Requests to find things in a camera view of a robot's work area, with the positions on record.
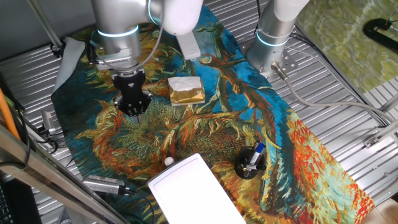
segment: black pen holder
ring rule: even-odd
[[[245,147],[241,149],[238,153],[238,158],[236,159],[235,162],[235,172],[236,175],[238,175],[240,178],[245,179],[245,180],[250,180],[253,179],[257,176],[257,173],[259,170],[246,170],[244,167],[246,167],[247,164],[249,164],[252,155],[254,154],[254,149],[253,147]],[[264,155],[261,155],[261,158],[256,165],[263,166],[265,164],[265,158]]]

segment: orange rod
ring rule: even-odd
[[[14,119],[12,118],[10,108],[8,107],[6,97],[2,93],[1,88],[0,88],[0,110],[2,111],[2,115],[4,116],[4,119],[6,120],[8,130],[16,138],[21,140],[21,138],[19,137],[19,134],[18,134],[17,127],[15,126]]]

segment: small white cap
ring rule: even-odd
[[[174,163],[174,159],[173,158],[171,158],[171,157],[167,157],[165,160],[164,160],[164,164],[168,167],[169,165],[171,165],[171,164],[173,164]]]

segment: green fabric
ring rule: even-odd
[[[365,93],[398,76],[398,54],[365,36],[363,26],[397,9],[397,0],[311,0],[297,25]],[[398,32],[387,33],[398,40]]]

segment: blue led ring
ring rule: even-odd
[[[138,30],[138,25],[133,30],[130,30],[130,31],[122,33],[122,34],[106,34],[101,31],[98,31],[98,33],[103,35],[104,37],[125,37],[125,36],[131,35],[131,34],[137,32],[137,30]]]
[[[271,47],[282,46],[282,45],[286,44],[286,42],[287,42],[287,40],[286,40],[284,43],[281,43],[281,44],[269,44],[269,43],[267,43],[267,42],[265,42],[265,41],[263,41],[263,40],[261,39],[261,37],[259,36],[259,33],[258,33],[258,32],[257,32],[257,37],[258,37],[258,39],[259,39],[263,44],[268,45],[268,46],[271,46]]]

